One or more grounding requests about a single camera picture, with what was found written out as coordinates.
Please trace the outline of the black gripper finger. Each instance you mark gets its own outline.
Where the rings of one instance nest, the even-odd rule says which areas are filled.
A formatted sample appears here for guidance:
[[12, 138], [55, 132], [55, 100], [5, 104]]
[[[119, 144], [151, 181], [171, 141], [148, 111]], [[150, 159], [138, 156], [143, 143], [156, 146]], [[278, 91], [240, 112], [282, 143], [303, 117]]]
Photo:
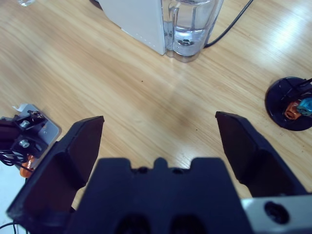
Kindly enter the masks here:
[[246, 118], [221, 111], [215, 118], [234, 175], [253, 197], [307, 195], [282, 157]]
[[103, 124], [102, 116], [74, 123], [32, 172], [7, 215], [24, 226], [64, 226], [98, 157]]

